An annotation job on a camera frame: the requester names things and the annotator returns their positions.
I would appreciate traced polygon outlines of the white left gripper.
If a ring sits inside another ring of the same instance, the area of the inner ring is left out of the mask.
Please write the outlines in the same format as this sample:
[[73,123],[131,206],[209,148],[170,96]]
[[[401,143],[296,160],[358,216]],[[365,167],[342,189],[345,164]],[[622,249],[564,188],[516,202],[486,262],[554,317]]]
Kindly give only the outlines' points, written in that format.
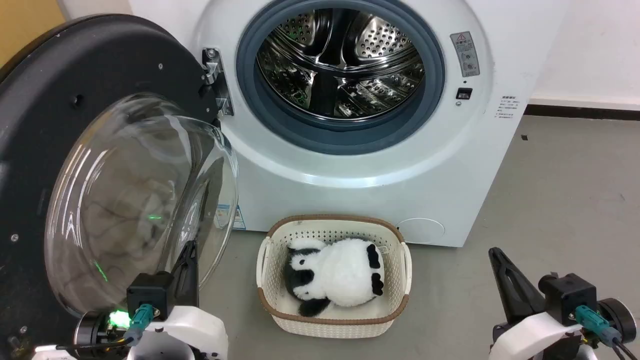
[[187,241],[173,266],[174,306],[151,321],[128,351],[129,360],[227,360],[224,322],[199,307],[198,244]]

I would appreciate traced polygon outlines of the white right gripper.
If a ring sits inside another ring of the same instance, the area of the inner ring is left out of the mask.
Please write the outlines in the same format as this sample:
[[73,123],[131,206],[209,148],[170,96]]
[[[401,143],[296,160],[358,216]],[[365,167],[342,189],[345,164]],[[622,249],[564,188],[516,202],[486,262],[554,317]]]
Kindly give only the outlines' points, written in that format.
[[545,311],[546,301],[534,284],[498,247],[489,249],[489,261],[507,323],[517,323],[494,342],[490,360],[528,360],[583,328],[563,325]]

